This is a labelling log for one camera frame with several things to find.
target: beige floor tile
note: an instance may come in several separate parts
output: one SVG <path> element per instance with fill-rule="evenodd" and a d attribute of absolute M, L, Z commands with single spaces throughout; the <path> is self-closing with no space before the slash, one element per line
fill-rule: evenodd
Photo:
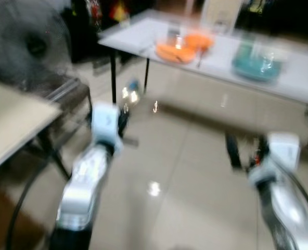
<path fill-rule="evenodd" d="M 176 157 L 156 150 L 125 148 L 112 163 L 103 191 L 91 249 L 143 250 L 161 207 Z M 159 183 L 158 196 L 149 194 Z"/>
<path fill-rule="evenodd" d="M 148 249 L 255 249 L 256 196 L 246 185 L 179 162 Z"/>
<path fill-rule="evenodd" d="M 32 185 L 23 203 L 22 209 L 48 231 L 54 226 L 65 183 L 56 166 L 50 164 Z M 7 187 L 7 193 L 17 202 L 23 188 L 24 184 L 10 185 Z"/>
<path fill-rule="evenodd" d="M 186 135 L 181 159 L 194 168 L 210 168 L 230 172 L 230 163 L 222 130 L 211 130 L 193 123 Z"/>
<path fill-rule="evenodd" d="M 160 106 L 160 101 L 157 113 L 152 111 L 153 100 L 144 99 L 140 102 L 142 106 L 134 110 L 126 134 L 139 139 L 140 149 L 176 156 L 182 147 L 191 118 L 170 116 Z"/>

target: beige table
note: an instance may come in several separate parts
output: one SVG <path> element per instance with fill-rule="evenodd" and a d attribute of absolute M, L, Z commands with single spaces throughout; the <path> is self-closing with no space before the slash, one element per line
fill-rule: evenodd
<path fill-rule="evenodd" d="M 44 131 L 60 113 L 55 104 L 0 85 L 0 165 Z"/>

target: electric fan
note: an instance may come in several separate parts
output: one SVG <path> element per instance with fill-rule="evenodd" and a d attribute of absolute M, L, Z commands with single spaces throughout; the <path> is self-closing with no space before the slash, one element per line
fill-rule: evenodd
<path fill-rule="evenodd" d="M 0 81 L 39 92 L 65 81 L 68 29 L 44 0 L 0 0 Z"/>

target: white table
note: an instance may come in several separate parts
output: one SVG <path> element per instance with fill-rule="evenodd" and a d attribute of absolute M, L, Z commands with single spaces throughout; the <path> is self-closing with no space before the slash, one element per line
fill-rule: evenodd
<path fill-rule="evenodd" d="M 0 165 L 37 135 L 45 141 L 45 149 L 52 150 L 44 131 L 60 114 L 56 104 L 0 84 Z"/>
<path fill-rule="evenodd" d="M 99 44 L 147 58 L 145 87 L 149 60 L 154 60 L 208 77 L 218 78 L 232 84 L 308 104 L 308 51 L 298 51 L 298 49 L 289 51 L 289 61 L 285 64 L 284 71 L 272 83 L 255 82 L 233 73 L 232 60 L 240 44 L 239 36 L 234 35 L 216 35 L 214 46 L 204 56 L 199 68 L 197 67 L 199 61 L 197 58 L 186 65 L 173 64 L 157 56 L 155 41 L 158 38 L 166 37 L 171 25 L 170 21 L 174 19 L 176 17 L 169 17 L 155 11 L 147 11 L 131 19 L 131 25 L 125 28 L 116 26 L 103 32 Z M 182 35 L 188 32 L 190 26 L 190 22 L 182 21 Z M 112 53 L 111 59 L 113 101 L 116 102 L 114 53 Z"/>

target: black cable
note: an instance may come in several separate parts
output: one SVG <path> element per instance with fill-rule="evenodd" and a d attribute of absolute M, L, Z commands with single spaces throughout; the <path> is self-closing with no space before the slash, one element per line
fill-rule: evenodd
<path fill-rule="evenodd" d="M 14 209 L 13 215 L 11 217 L 11 220 L 10 220 L 10 223 L 9 223 L 9 226 L 8 226 L 7 235 L 6 235 L 6 250 L 11 250 L 12 236 L 13 236 L 13 230 L 14 230 L 14 227 L 15 227 L 15 223 L 16 223 L 17 217 L 19 215 L 23 201 L 24 201 L 31 185 L 34 183 L 34 181 L 40 175 L 40 173 L 47 167 L 51 158 L 53 156 L 55 156 L 58 153 L 58 151 L 61 149 L 61 147 L 72 138 L 72 136 L 76 133 L 76 131 L 79 129 L 80 126 L 81 126 L 81 124 L 77 125 L 70 133 L 66 134 L 64 137 L 62 137 L 62 139 L 60 139 L 60 141 L 57 143 L 55 148 L 52 149 L 47 154 L 45 160 L 39 165 L 39 167 L 36 169 L 34 174 L 31 175 L 29 181 L 26 183 L 26 185 L 25 185 L 25 187 L 22 191 L 22 194 L 19 198 L 19 201 L 18 201 L 18 203 L 17 203 L 17 205 Z"/>

